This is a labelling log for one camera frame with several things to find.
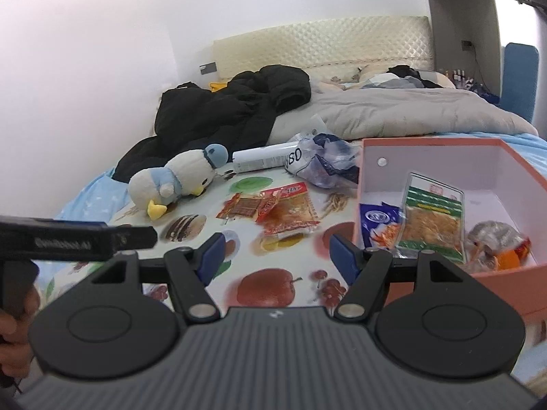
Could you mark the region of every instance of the blue snack package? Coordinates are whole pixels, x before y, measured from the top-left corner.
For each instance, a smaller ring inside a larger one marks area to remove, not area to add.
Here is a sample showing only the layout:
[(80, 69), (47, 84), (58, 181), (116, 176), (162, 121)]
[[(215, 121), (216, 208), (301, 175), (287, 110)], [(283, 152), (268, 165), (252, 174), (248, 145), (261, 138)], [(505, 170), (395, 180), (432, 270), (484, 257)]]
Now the blue snack package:
[(393, 248), (401, 227), (399, 208), (382, 202), (381, 205), (362, 203), (359, 209), (365, 248)]

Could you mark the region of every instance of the pink box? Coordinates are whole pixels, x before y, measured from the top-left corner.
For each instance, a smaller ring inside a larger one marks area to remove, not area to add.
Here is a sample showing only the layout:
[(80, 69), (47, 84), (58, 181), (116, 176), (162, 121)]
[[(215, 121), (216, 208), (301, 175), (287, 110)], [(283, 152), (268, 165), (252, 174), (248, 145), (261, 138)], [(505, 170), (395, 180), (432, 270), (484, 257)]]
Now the pink box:
[[(401, 205), (411, 172), (455, 186), (465, 193), (466, 233), (484, 220), (513, 225), (530, 236), (526, 265), (475, 274), (510, 303), (526, 322), (547, 319), (547, 180), (501, 139), (364, 139), (359, 202)], [(359, 213), (354, 242), (363, 247)], [(394, 284), (388, 301), (412, 292)]]

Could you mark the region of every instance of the finger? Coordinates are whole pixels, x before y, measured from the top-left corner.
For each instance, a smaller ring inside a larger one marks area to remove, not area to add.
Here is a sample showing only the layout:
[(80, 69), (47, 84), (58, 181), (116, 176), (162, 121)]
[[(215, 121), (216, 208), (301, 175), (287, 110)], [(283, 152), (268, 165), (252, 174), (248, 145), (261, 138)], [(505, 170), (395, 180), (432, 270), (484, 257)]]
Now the finger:
[(34, 316), (34, 314), (40, 308), (40, 295), (36, 291), (34, 285), (31, 290), (25, 296), (25, 314), (28, 316)]
[(0, 345), (0, 364), (2, 367), (23, 368), (32, 359), (29, 344), (2, 344)]
[(3, 335), (4, 340), (10, 343), (26, 344), (28, 342), (28, 327), (31, 322), (31, 316), (23, 316), (21, 320), (16, 321), (16, 329), (12, 334)]
[(17, 330), (17, 321), (13, 316), (0, 310), (0, 335), (6, 337), (8, 334), (13, 334)]
[(31, 367), (30, 365), (26, 365), (25, 367), (11, 367), (9, 365), (3, 365), (2, 371), (6, 376), (11, 376), (12, 378), (26, 378), (28, 374), (30, 373)]

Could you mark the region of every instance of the stuffed animal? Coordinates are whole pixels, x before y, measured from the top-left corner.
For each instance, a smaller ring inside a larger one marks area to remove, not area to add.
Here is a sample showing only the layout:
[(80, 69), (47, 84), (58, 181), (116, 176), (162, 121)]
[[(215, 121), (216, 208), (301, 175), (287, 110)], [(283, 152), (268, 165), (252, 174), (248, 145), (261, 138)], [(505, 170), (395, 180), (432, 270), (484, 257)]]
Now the stuffed animal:
[(226, 162), (228, 151), (222, 145), (182, 152), (162, 168), (137, 172), (129, 181), (129, 196), (139, 209), (157, 220), (165, 214), (170, 203), (183, 195), (200, 195), (213, 181), (215, 168)]

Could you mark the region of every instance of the quilted cream headboard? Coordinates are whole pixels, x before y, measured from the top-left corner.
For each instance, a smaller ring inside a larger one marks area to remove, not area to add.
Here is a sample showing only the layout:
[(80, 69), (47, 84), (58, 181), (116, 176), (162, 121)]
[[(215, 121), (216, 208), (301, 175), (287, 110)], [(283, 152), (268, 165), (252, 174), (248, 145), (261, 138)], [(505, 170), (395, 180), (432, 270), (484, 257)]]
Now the quilted cream headboard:
[(269, 64), (297, 68), (385, 63), (433, 69), (429, 19), (374, 16), (287, 24), (213, 43), (221, 79)]

